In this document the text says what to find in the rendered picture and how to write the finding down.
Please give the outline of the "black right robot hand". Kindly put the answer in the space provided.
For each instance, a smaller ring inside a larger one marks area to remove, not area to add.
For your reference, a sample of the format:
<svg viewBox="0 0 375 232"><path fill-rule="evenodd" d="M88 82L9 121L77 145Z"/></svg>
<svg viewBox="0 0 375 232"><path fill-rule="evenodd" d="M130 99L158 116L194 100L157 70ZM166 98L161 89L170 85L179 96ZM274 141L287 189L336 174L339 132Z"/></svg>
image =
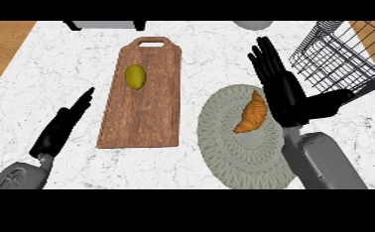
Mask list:
<svg viewBox="0 0 375 232"><path fill-rule="evenodd" d="M337 114L342 105L355 93L339 89L306 96L296 75L285 69L274 43L268 37L257 37L257 45L249 53L263 85L274 117L284 128L303 126L312 119Z"/></svg>

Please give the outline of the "round grey woven placemat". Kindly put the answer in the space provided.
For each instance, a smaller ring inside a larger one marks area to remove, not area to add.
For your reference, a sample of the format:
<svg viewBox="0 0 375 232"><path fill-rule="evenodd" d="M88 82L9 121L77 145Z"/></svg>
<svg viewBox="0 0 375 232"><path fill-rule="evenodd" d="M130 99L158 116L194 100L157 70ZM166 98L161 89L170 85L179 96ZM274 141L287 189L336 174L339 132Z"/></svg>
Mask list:
<svg viewBox="0 0 375 232"><path fill-rule="evenodd" d="M282 156L282 126L268 112L262 127L237 133L247 104L260 87L234 84L209 98L198 117L198 146L209 169L229 188L284 189L294 174Z"/></svg>

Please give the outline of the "grey appliance with black legs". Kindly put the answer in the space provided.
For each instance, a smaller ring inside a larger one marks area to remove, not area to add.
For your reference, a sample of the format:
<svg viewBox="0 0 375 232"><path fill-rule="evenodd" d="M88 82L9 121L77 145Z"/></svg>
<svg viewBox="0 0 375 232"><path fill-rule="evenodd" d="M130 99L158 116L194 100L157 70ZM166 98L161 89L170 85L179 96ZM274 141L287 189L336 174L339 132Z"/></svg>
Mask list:
<svg viewBox="0 0 375 232"><path fill-rule="evenodd" d="M73 31L82 29L135 29L145 30L145 21L65 21Z"/></svg>

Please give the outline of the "grey round bowl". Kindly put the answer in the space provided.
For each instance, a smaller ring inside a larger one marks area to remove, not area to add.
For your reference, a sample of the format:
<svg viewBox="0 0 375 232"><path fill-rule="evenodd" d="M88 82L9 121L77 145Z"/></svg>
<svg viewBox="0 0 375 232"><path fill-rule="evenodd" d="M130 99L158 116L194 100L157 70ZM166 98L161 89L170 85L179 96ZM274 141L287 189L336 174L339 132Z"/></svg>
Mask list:
<svg viewBox="0 0 375 232"><path fill-rule="evenodd" d="M259 31L272 25L272 21L237 21L235 24L246 30Z"/></svg>

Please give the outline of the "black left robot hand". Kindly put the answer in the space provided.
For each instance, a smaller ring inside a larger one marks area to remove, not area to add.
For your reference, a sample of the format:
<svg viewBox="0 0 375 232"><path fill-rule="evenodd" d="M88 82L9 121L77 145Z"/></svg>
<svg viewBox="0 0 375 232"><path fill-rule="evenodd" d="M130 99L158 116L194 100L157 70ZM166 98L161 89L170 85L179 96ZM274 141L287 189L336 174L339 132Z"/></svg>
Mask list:
<svg viewBox="0 0 375 232"><path fill-rule="evenodd" d="M95 88L79 98L71 108L63 107L55 118L48 124L37 142L32 148L30 155L39 159L42 155L55 157L70 139L73 130L80 122L88 109L92 106Z"/></svg>

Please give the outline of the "yellow-green lemon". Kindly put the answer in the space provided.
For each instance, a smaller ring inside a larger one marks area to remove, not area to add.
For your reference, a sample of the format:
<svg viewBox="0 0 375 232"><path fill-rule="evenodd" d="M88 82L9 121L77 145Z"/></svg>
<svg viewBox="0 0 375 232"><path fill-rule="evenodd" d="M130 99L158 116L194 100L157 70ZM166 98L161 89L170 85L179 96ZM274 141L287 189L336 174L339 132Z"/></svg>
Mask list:
<svg viewBox="0 0 375 232"><path fill-rule="evenodd" d="M139 64L133 64L125 71L125 82L132 89L141 89L147 81L147 72Z"/></svg>

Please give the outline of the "golden brown croissant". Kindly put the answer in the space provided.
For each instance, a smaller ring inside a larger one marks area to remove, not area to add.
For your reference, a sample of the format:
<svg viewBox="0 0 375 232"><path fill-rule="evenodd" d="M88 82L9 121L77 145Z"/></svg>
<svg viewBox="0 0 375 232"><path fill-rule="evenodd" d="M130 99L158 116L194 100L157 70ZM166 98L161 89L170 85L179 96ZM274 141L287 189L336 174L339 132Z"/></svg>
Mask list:
<svg viewBox="0 0 375 232"><path fill-rule="evenodd" d="M246 106L243 120L237 125L234 132L237 134L259 130L268 118L268 104L257 91L253 92L253 100Z"/></svg>

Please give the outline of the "brown wooden cutting board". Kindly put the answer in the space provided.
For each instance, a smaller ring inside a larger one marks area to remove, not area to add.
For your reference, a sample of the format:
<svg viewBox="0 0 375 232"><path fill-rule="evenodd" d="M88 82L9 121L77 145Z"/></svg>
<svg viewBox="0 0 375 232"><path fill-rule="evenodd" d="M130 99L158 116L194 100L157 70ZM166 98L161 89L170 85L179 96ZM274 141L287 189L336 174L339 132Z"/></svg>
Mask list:
<svg viewBox="0 0 375 232"><path fill-rule="evenodd" d="M147 81L139 90L125 82L139 64ZM166 37L141 37L120 49L96 147L179 146L182 49Z"/></svg>

